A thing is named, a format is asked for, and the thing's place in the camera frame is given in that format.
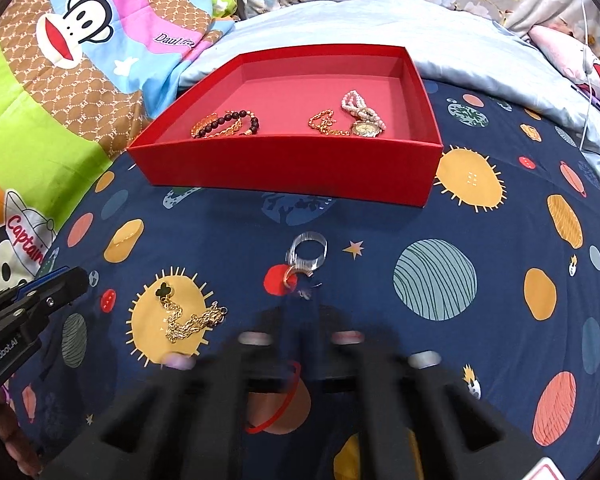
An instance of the navy blue bed sheet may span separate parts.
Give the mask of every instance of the navy blue bed sheet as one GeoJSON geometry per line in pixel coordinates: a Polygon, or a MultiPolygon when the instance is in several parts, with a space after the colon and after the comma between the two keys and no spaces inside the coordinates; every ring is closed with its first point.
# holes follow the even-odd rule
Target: navy blue bed sheet
{"type": "MultiPolygon", "coordinates": [[[[362,331],[391,328],[404,354],[439,352],[576,479],[600,450],[600,183],[552,122],[480,92],[426,88],[445,149],[424,208],[152,187],[120,156],[43,264],[82,266],[90,290],[54,314],[9,384],[38,450],[57,455],[165,351],[203,356],[251,328],[280,304],[285,251],[311,230],[328,240],[323,304],[362,331]],[[155,295],[164,280],[183,320],[217,301],[224,323],[169,343],[155,295]]],[[[358,430],[352,398],[296,395],[286,422],[245,433],[245,480],[334,478],[358,430]]]]}

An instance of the white cable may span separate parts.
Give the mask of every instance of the white cable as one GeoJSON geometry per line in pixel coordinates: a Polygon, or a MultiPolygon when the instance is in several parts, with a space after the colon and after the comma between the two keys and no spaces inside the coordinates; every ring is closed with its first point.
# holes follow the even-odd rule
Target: white cable
{"type": "Polygon", "coordinates": [[[582,5],[582,17],[584,19],[584,44],[585,46],[582,48],[582,69],[584,70],[585,75],[587,76],[587,85],[589,85],[589,106],[587,107],[587,118],[584,121],[584,129],[582,131],[582,139],[580,139],[580,151],[582,151],[582,147],[584,145],[584,139],[587,137],[587,130],[589,129],[589,115],[591,113],[591,105],[593,104],[593,87],[591,86],[591,78],[589,76],[589,66],[587,63],[587,49],[589,46],[589,23],[587,22],[587,11],[584,8],[584,0],[580,0],[580,4],[582,5]]]}

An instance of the red box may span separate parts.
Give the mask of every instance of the red box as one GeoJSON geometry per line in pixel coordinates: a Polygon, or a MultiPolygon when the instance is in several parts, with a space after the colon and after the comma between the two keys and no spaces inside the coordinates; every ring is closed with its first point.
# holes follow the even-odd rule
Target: red box
{"type": "Polygon", "coordinates": [[[442,141],[422,80],[398,46],[326,44],[241,54],[184,93],[128,148],[151,184],[223,187],[424,206],[442,141]],[[308,126],[357,90],[386,124],[378,137],[308,126]],[[254,136],[192,138],[205,116],[252,110],[254,136]]]}

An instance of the gold ring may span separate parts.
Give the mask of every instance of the gold ring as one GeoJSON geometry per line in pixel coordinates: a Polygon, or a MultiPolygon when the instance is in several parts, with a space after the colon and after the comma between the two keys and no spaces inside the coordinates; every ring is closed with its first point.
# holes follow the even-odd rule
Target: gold ring
{"type": "Polygon", "coordinates": [[[314,275],[311,270],[301,269],[300,267],[290,266],[286,271],[285,275],[282,277],[282,283],[285,284],[286,288],[291,288],[291,285],[288,283],[288,279],[291,278],[293,274],[297,274],[298,272],[302,272],[305,276],[309,278],[314,275]]]}

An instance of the dark brown bead bracelet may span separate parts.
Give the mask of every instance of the dark brown bead bracelet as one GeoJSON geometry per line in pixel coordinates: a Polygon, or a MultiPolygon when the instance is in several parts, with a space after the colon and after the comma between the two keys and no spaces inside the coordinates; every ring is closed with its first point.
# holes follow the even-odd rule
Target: dark brown bead bracelet
{"type": "Polygon", "coordinates": [[[207,124],[204,128],[200,128],[195,136],[199,137],[199,138],[202,138],[202,137],[209,138],[209,137],[217,137],[217,136],[222,136],[222,135],[234,135],[242,127],[242,119],[245,118],[246,116],[249,116],[251,118],[251,126],[248,130],[246,130],[243,133],[243,135],[254,135],[260,128],[260,123],[258,122],[258,118],[249,110],[240,110],[239,112],[228,111],[227,113],[224,114],[224,117],[222,117],[222,116],[218,117],[217,119],[215,119],[215,120],[211,121],[209,124],[207,124]],[[231,126],[229,126],[228,128],[222,130],[221,132],[218,132],[213,135],[209,135],[213,130],[215,130],[219,126],[222,126],[223,124],[225,124],[228,121],[235,121],[235,123],[232,124],[231,126]]]}

